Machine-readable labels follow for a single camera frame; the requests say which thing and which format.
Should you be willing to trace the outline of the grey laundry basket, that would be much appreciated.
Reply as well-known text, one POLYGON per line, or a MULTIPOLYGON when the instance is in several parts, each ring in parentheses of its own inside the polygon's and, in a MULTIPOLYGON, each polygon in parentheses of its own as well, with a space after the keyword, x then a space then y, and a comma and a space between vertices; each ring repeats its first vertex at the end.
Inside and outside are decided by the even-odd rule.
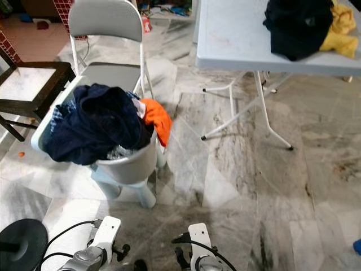
POLYGON ((157 167, 155 127, 145 116, 136 95, 76 79, 52 103, 31 145, 53 161, 92 167, 99 181, 141 183, 157 167))

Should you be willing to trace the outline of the blue checked cloth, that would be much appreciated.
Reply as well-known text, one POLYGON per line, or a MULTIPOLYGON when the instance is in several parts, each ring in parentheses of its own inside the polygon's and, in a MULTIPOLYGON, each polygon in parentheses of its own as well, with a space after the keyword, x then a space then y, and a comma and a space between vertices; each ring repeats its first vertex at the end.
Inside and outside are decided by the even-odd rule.
POLYGON ((54 130, 56 124, 62 122, 65 118, 67 118, 71 113, 74 113, 77 106, 74 101, 62 103, 56 105, 54 111, 52 112, 52 118, 50 122, 51 130, 54 130))

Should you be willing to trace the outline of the grey folding chair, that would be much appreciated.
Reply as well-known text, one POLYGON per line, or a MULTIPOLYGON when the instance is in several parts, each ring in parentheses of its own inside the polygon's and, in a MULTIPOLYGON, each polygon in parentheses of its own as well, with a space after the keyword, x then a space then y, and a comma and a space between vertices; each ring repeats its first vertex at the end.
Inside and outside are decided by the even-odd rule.
POLYGON ((143 23, 137 6, 128 0, 75 0, 69 10, 69 36, 77 85, 98 83, 120 87, 140 98, 148 93, 154 98, 154 88, 148 74, 143 44, 143 23), (112 36, 139 44, 140 64, 92 62, 80 70, 75 38, 81 36, 112 36))

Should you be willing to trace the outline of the yellow cloth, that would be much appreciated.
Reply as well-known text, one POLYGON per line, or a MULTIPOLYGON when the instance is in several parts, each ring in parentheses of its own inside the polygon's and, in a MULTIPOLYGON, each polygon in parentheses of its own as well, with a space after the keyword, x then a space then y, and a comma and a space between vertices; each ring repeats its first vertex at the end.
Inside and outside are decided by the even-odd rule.
POLYGON ((337 0, 332 0, 332 3, 332 25, 319 50, 334 51, 341 56, 353 59, 359 45, 359 38, 350 34, 353 29, 356 29, 353 9, 343 3, 338 3, 337 0))

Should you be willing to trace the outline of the navy blue garment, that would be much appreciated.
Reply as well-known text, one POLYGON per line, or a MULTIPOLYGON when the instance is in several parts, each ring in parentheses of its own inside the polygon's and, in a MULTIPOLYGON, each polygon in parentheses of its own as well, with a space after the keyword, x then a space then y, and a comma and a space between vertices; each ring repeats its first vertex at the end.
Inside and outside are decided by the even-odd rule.
POLYGON ((49 133, 39 143, 52 160, 90 165, 110 160, 118 148, 136 152, 151 142, 153 129, 139 116, 140 100, 133 93, 108 85, 80 85, 62 103, 71 100, 77 106, 74 113, 54 130, 49 123, 49 133))

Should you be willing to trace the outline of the black garment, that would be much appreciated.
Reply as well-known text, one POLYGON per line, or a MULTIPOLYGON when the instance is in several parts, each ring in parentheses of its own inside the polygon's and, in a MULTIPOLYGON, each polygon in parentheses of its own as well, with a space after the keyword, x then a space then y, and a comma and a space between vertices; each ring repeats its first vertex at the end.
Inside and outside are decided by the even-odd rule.
POLYGON ((332 0, 268 0, 263 25, 271 53, 296 62, 320 51, 332 26, 332 0))

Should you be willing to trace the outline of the black round stand base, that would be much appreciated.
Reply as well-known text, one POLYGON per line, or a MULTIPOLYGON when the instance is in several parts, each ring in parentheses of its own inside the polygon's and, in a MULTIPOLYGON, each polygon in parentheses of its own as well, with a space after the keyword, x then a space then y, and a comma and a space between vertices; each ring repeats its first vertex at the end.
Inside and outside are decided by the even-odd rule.
POLYGON ((0 233, 0 271, 34 271, 46 248, 47 230, 40 220, 16 220, 0 233))

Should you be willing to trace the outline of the dark wooden side table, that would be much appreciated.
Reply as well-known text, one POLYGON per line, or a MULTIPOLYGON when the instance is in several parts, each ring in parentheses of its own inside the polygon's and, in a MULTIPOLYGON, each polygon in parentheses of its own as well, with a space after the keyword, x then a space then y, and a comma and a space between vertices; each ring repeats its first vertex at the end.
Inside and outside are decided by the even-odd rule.
POLYGON ((76 75, 67 62, 23 62, 0 76, 0 112, 42 121, 76 75))

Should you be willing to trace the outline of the orange cloth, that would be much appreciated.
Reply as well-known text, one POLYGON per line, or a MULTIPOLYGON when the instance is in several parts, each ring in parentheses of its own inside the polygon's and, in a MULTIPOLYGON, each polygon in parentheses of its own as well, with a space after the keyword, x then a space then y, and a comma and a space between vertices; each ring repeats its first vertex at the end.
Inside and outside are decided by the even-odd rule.
POLYGON ((167 147, 173 126, 173 121, 168 112, 155 99, 142 98, 140 102, 146 107, 143 117, 145 124, 154 126, 160 144, 167 147))

